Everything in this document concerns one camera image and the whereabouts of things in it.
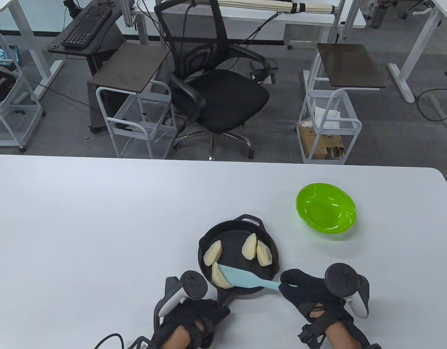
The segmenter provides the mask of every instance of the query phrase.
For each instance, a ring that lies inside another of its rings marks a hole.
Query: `computer keyboard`
[[[62,39],[62,46],[79,49],[87,47],[111,14],[109,7],[91,5],[81,18],[75,18],[75,26]]]

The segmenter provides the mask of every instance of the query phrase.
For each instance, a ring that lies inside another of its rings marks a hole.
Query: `black glove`
[[[353,320],[344,308],[344,299],[330,293],[324,279],[313,277],[299,269],[290,269],[282,273],[280,281],[279,289],[283,297],[290,301],[311,324],[315,321],[315,318],[309,316],[313,310],[326,310],[340,321]]]
[[[192,339],[189,348],[206,349],[212,344],[217,324],[229,314],[229,307],[220,307],[212,299],[193,300],[188,298],[183,304],[177,304],[170,313],[164,316],[159,330],[152,336],[152,342],[160,348],[177,327],[182,325]],[[204,326],[204,331],[196,326],[196,320]]]

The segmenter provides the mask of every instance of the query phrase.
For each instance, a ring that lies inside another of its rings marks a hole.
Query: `mesh chair back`
[[[181,79],[214,69],[228,53],[227,33],[217,0],[165,0],[154,7]]]

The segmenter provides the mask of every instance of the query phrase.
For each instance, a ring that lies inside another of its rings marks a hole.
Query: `cardboard box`
[[[339,160],[345,154],[345,144],[339,135],[322,135],[329,160]]]
[[[301,142],[303,143],[303,149],[305,151],[305,157],[308,158],[312,151],[315,141],[315,132],[313,128],[303,127],[298,124],[299,135],[301,136]],[[324,160],[327,157],[327,148],[323,142],[323,136],[320,137],[317,147],[315,147],[313,160]]]

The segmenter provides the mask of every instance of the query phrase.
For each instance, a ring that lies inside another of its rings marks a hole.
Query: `chair base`
[[[247,157],[251,160],[254,158],[255,150],[253,148],[251,141],[242,135],[237,135],[236,133],[232,133],[232,132],[224,132],[224,133],[219,133],[219,134],[211,133],[208,130],[187,132],[187,133],[184,133],[181,136],[178,136],[177,138],[175,138],[173,148],[178,150],[181,146],[181,141],[186,138],[193,138],[193,137],[203,136],[203,135],[210,135],[210,144],[209,144],[209,152],[208,152],[209,161],[214,161],[216,159],[217,136],[219,136],[219,135],[222,135],[222,136],[228,137],[228,138],[232,138],[232,139],[235,139],[237,141],[244,143],[248,147]]]

